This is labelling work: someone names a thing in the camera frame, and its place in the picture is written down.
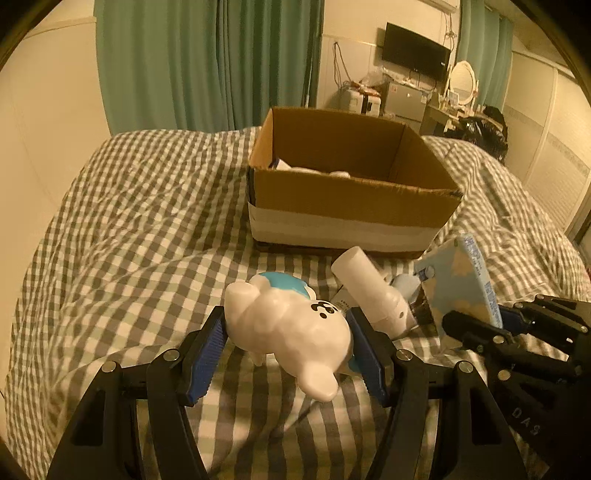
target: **white wardrobe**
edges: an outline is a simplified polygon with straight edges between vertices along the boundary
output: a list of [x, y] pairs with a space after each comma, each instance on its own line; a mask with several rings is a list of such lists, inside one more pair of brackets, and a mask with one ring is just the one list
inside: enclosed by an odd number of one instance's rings
[[506, 166], [571, 236], [586, 216], [581, 206], [591, 180], [591, 106], [585, 95], [568, 70], [514, 51], [503, 114]]

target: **white toy figure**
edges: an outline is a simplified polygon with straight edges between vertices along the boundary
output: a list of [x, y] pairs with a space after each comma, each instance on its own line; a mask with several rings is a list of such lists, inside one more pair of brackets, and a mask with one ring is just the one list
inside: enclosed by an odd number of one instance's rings
[[224, 312], [228, 336], [255, 365], [274, 353], [304, 393], [320, 401], [335, 397], [335, 372], [351, 355], [351, 332], [338, 309], [316, 301], [305, 282], [278, 272], [234, 282], [226, 288]]

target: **wall-mounted tv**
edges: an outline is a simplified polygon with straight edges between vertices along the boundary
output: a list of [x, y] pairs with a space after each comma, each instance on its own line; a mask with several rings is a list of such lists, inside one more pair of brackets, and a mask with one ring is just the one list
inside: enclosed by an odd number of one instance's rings
[[386, 26], [382, 60], [419, 72], [438, 82], [446, 79], [451, 51], [433, 40], [389, 23]]

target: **checkered bedsheet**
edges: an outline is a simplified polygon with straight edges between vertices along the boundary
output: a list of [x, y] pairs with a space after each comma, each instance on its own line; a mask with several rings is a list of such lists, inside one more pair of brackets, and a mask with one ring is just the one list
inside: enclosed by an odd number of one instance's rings
[[[249, 234], [246, 162], [256, 128], [204, 134], [117, 135], [95, 152], [66, 194], [22, 285], [7, 384], [8, 443], [31, 479], [45, 478], [67, 421], [100, 366], [151, 361], [198, 329], [226, 285], [265, 270], [301, 277], [320, 298], [337, 290], [330, 257], [258, 252]], [[426, 138], [464, 192], [431, 247], [470, 232], [501, 303], [534, 293], [591, 300], [577, 252], [520, 183], [477, 147]], [[412, 270], [381, 261], [390, 276]], [[397, 342], [452, 365], [434, 329]], [[537, 340], [530, 348], [556, 356]], [[482, 363], [470, 352], [462, 358]], [[362, 380], [342, 376], [331, 403], [307, 398], [272, 356], [260, 368], [226, 345], [207, 396], [187, 410], [213, 478], [358, 479], [387, 412]], [[147, 406], [138, 403], [147, 474], [157, 478]], [[436, 428], [428, 414], [428, 475]], [[539, 462], [522, 448], [531, 471]]]

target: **oval mirror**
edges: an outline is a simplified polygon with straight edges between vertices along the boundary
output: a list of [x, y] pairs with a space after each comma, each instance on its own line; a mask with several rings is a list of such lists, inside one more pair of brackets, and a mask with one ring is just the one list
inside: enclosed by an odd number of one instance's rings
[[476, 76], [472, 66], [466, 61], [456, 63], [449, 75], [449, 89], [457, 93], [458, 103], [468, 105], [476, 90]]

